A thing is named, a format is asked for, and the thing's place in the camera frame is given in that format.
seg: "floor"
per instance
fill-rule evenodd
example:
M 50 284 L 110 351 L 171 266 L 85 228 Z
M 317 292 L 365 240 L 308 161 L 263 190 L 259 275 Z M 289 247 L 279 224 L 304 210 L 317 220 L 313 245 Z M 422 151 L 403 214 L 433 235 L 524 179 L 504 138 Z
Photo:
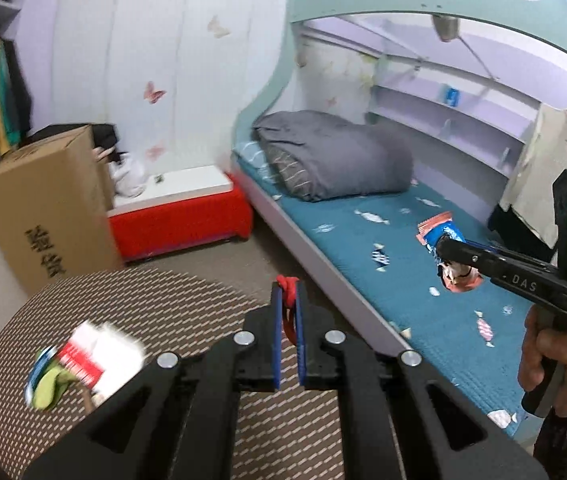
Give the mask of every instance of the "floor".
M 277 274 L 304 280 L 308 299 L 330 309 L 337 328 L 356 333 L 270 227 L 255 216 L 255 227 L 248 240 L 227 240 L 167 254 L 140 263 L 174 272 L 187 272 L 201 278 L 233 286 L 258 301 L 270 300 L 270 288 Z

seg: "bed frame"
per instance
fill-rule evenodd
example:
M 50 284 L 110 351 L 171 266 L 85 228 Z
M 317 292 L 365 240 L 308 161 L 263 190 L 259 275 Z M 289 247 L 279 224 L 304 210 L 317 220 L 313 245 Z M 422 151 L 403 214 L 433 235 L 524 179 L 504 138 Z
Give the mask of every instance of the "bed frame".
M 299 34 L 300 23 L 371 12 L 425 12 L 478 20 L 521 32 L 567 53 L 567 0 L 288 0 L 278 63 L 268 84 L 238 115 L 234 145 L 252 140 L 252 124 L 276 103 L 288 85 L 294 70 L 295 35 Z M 376 351 L 392 355 L 410 348 L 275 200 L 241 170 L 236 160 L 233 160 L 233 174 L 257 212 Z M 539 420 L 528 418 L 519 427 L 516 440 L 524 445 L 529 443 L 539 426 Z

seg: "green cloth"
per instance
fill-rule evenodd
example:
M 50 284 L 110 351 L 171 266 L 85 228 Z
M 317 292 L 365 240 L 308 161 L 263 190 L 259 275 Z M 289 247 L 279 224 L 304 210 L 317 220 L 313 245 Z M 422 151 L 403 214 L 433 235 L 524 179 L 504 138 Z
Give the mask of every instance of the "green cloth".
M 15 118 L 17 117 L 17 106 L 10 87 L 10 72 L 6 61 L 6 52 L 0 41 L 0 110 L 1 121 L 6 130 L 6 138 L 11 146 L 17 146 L 21 138 Z
M 68 389 L 68 385 L 77 380 L 77 377 L 61 366 L 59 361 L 50 361 L 35 388 L 33 407 L 36 410 L 54 408 Z

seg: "red and white package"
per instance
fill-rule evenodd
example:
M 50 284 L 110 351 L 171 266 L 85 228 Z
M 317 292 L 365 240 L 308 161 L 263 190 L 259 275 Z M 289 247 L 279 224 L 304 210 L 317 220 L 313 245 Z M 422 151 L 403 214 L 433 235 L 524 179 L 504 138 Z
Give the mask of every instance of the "red and white package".
M 108 323 L 97 327 L 84 321 L 58 358 L 102 402 L 142 369 L 145 351 L 139 341 Z
M 104 373 L 103 368 L 90 358 L 97 338 L 99 338 L 97 328 L 92 323 L 84 321 L 75 329 L 70 340 L 57 355 L 62 366 L 68 368 L 91 390 Z

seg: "human hand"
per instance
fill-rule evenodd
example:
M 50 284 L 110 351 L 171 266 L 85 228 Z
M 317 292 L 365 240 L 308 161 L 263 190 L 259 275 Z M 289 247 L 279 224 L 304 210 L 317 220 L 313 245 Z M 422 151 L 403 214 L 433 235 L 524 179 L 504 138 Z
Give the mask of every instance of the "human hand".
M 537 330 L 537 310 L 532 305 L 525 319 L 526 333 L 521 345 L 519 384 L 527 392 L 532 391 L 543 380 L 541 357 L 545 356 L 566 366 L 563 384 L 557 393 L 554 409 L 557 416 L 567 416 L 567 334 L 553 329 Z

